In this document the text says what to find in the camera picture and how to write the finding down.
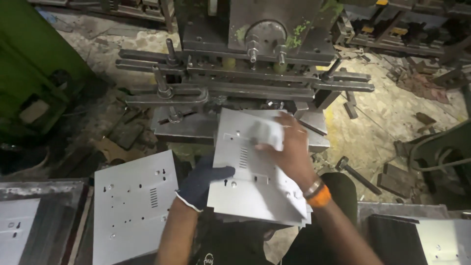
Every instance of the black work glove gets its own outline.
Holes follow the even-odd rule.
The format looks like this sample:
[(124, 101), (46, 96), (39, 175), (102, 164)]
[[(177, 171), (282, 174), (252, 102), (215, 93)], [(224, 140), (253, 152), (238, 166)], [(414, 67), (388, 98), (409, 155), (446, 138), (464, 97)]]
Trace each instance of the black work glove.
[(176, 191), (177, 197), (197, 212), (202, 212), (208, 204), (209, 184), (232, 177), (236, 172), (231, 166), (213, 168), (213, 160), (214, 154), (202, 157)]

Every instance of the ventilation slot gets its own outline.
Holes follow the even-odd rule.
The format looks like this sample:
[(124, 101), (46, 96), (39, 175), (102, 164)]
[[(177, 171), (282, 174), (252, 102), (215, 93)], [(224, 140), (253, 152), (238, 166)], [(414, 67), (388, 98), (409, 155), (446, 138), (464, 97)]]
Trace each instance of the ventilation slot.
[(157, 188), (150, 190), (150, 207), (155, 208), (158, 206), (157, 203)]
[(247, 168), (247, 148), (241, 147), (240, 148), (240, 157), (239, 157), (239, 167), (240, 168)]

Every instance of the hammer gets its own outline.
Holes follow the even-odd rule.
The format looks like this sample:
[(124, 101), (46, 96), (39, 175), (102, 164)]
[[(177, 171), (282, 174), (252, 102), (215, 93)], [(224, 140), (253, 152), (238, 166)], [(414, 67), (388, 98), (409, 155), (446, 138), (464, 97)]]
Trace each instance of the hammer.
[(381, 195), (382, 192), (378, 187), (374, 186), (371, 182), (369, 182), (364, 176), (360, 175), (355, 169), (351, 168), (351, 166), (348, 165), (349, 158), (346, 156), (343, 156), (340, 158), (339, 162), (335, 166), (335, 169), (338, 171), (342, 171), (343, 169), (347, 170), (350, 175), (352, 175), (354, 178), (356, 178), (359, 182), (361, 182), (365, 187), (369, 188), (372, 192), (374, 192), (376, 195)]

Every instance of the white metal sheet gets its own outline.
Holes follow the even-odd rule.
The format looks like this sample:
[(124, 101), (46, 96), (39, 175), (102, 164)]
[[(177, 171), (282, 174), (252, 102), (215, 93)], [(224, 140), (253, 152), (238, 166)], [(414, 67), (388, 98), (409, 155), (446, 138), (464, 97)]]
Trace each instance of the white metal sheet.
[(227, 215), (299, 224), (306, 201), (296, 183), (253, 146), (283, 148), (283, 128), (275, 121), (222, 109), (214, 167), (233, 166), (235, 175), (210, 185), (208, 206)]
[(177, 189), (171, 150), (95, 172), (93, 265), (156, 251)]
[(0, 202), (0, 264), (18, 265), (40, 199)]

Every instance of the hand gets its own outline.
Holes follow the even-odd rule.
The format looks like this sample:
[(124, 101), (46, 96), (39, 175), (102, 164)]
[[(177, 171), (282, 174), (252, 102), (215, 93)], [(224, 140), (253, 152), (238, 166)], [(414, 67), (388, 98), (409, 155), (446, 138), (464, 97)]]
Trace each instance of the hand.
[(275, 120), (284, 128), (283, 151), (277, 151), (269, 144), (258, 144), (255, 148), (267, 152), (281, 170), (305, 192), (319, 177), (311, 166), (308, 134), (293, 116), (285, 112), (280, 112), (280, 117), (275, 117)]
[(177, 196), (197, 212), (201, 212), (208, 203), (209, 184), (232, 177), (236, 172), (231, 166), (213, 168), (213, 160), (214, 154), (202, 157), (177, 191)]

